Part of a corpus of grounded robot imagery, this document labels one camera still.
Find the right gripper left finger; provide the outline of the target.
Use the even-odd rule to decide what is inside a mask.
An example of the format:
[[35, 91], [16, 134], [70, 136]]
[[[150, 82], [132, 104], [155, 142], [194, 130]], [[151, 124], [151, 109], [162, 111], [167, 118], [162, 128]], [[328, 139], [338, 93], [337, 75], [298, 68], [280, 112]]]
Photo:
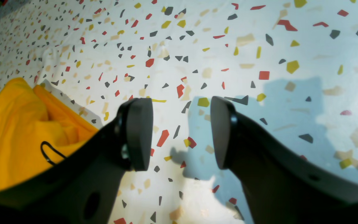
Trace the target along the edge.
[[0, 224], [106, 224], [125, 172], [149, 167], [153, 134], [151, 98], [123, 103], [115, 119], [51, 169], [0, 191]]

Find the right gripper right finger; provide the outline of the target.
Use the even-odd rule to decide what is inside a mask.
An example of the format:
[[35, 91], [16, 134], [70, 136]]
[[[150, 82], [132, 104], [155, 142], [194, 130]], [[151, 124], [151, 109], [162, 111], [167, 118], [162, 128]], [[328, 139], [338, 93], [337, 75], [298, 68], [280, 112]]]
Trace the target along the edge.
[[240, 180], [256, 224], [358, 224], [358, 184], [287, 149], [225, 98], [210, 105], [215, 158]]

